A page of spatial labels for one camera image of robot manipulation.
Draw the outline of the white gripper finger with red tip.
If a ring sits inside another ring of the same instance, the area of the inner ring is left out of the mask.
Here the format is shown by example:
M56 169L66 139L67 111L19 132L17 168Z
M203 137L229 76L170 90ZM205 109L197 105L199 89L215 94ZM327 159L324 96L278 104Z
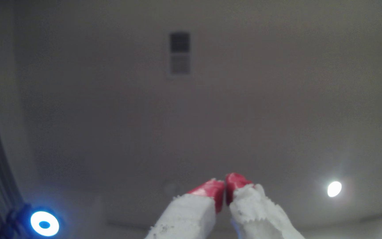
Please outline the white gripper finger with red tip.
M225 181L226 204L239 239L304 239L261 184L238 173L228 174Z
M205 239L221 212L225 194L223 180L210 179L175 197L150 228L146 239Z

